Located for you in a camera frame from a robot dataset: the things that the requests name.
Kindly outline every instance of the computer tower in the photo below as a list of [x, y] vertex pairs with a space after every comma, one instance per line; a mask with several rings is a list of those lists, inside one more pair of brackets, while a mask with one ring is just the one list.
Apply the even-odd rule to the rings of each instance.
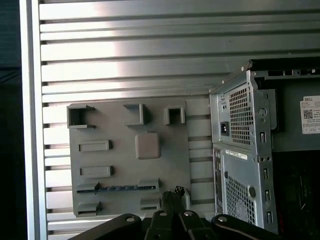
[[319, 239], [319, 60], [250, 60], [210, 91], [217, 214]]

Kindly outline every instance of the power supply fan grille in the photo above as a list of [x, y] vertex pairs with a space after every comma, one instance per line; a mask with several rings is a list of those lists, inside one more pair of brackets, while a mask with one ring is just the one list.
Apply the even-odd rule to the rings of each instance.
[[249, 199], [246, 186], [232, 177], [226, 181], [226, 203], [229, 215], [256, 225], [255, 203]]
[[232, 142], [250, 145], [249, 126], [254, 124], [252, 108], [248, 106], [249, 90], [244, 88], [230, 94], [230, 121]]

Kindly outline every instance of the qr code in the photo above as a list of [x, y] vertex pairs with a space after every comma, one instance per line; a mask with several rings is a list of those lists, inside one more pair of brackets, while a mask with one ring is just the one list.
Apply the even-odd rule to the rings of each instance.
[[303, 110], [303, 118], [304, 119], [313, 119], [312, 110]]

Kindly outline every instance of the square plastic block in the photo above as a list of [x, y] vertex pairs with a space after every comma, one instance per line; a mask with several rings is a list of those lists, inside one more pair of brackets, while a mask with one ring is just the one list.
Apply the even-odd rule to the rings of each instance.
[[135, 155], [137, 159], [158, 159], [161, 147], [158, 133], [147, 132], [135, 136]]

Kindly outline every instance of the barcode sticker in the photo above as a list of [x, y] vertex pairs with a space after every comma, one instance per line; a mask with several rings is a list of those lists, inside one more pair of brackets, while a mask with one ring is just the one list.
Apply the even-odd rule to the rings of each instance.
[[300, 101], [303, 134], [320, 134], [320, 96], [305, 96]]
[[235, 152], [235, 151], [230, 151], [230, 150], [225, 150], [226, 154], [229, 154], [231, 156], [240, 158], [240, 159], [244, 159], [244, 160], [248, 160], [248, 156], [239, 152]]

